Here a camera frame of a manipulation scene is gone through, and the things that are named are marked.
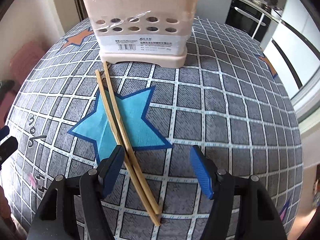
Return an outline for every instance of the product label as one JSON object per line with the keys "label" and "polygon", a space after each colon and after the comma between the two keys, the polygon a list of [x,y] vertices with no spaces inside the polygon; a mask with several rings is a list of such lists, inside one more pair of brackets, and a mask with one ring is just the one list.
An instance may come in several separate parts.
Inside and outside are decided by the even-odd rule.
{"label": "product label", "polygon": [[142,34],[98,36],[105,53],[143,53],[181,55],[189,36]]}

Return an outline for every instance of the barcode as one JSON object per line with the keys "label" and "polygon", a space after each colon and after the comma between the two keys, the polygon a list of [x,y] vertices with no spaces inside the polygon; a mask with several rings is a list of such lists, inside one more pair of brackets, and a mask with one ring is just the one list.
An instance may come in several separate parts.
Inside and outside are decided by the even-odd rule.
{"label": "barcode", "polygon": [[119,50],[136,50],[135,44],[118,44]]}

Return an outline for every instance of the handwritten number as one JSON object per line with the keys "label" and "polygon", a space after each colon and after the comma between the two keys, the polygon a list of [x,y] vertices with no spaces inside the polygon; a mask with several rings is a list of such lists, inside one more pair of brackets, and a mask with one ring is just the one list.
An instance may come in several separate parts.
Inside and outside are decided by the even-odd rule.
{"label": "handwritten number", "polygon": [[42,186],[41,188],[38,188],[39,191],[41,191],[42,193],[44,193],[44,191],[47,191],[48,189],[45,188],[44,186]]}
{"label": "handwritten number", "polygon": [[36,179],[37,180],[41,180],[41,179],[45,179],[45,177],[43,175],[39,174],[39,175],[36,176]]}
{"label": "handwritten number", "polygon": [[35,136],[35,137],[32,137],[29,139],[29,141],[31,142],[31,144],[28,145],[29,148],[31,148],[34,144],[34,140],[37,140],[37,139],[46,139],[47,136],[46,135],[39,135],[39,136]]}
{"label": "handwritten number", "polygon": [[35,121],[35,116],[34,116],[34,115],[31,116],[31,117],[29,118],[29,121],[31,121],[31,122],[29,123],[29,125],[32,125],[33,122]]}
{"label": "handwritten number", "polygon": [[36,128],[34,127],[34,126],[32,126],[31,128],[30,128],[30,131],[29,131],[32,135],[34,135],[35,134],[35,132],[36,132]]}

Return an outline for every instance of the blue gripper pad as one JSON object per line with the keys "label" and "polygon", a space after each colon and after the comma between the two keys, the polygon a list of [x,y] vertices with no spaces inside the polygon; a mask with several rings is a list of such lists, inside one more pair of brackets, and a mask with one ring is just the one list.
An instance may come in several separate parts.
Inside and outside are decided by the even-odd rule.
{"label": "blue gripper pad", "polygon": [[124,161],[124,154],[125,151],[121,147],[122,150],[119,150],[119,152],[114,157],[111,165],[109,166],[108,173],[105,176],[104,185],[103,185],[103,197],[107,197],[109,194],[111,194],[113,187],[116,183],[116,180],[118,178],[120,169],[122,167],[123,161]]}
{"label": "blue gripper pad", "polygon": [[10,133],[8,126],[4,126],[0,130],[0,141]]}
{"label": "blue gripper pad", "polygon": [[189,159],[193,171],[195,172],[198,182],[201,187],[201,191],[209,198],[213,197],[212,183],[209,172],[207,171],[204,162],[206,158],[204,157],[202,151],[197,145],[193,145],[190,149]]}

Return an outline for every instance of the oven door handle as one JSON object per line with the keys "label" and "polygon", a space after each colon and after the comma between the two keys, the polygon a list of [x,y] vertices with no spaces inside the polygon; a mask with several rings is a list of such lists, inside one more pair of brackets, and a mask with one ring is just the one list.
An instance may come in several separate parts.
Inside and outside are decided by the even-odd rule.
{"label": "oven door handle", "polygon": [[256,23],[259,23],[259,20],[257,18],[255,18],[254,16],[252,16],[251,14],[246,13],[245,11],[239,9],[238,7],[235,7],[235,10],[239,13],[241,13],[242,15],[248,17],[249,19],[255,21]]}

